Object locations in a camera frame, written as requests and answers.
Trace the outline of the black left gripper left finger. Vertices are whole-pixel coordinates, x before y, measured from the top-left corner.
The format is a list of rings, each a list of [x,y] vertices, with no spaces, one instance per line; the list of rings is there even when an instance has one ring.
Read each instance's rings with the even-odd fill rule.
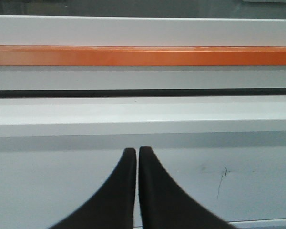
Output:
[[[131,229],[136,187],[136,151],[126,148],[100,189],[52,229]]]

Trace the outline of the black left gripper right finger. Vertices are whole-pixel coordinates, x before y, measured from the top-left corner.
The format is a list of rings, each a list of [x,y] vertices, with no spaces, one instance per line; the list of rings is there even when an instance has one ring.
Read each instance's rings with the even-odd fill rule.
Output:
[[[167,173],[153,149],[139,150],[139,202],[145,229],[232,229],[202,207]]]

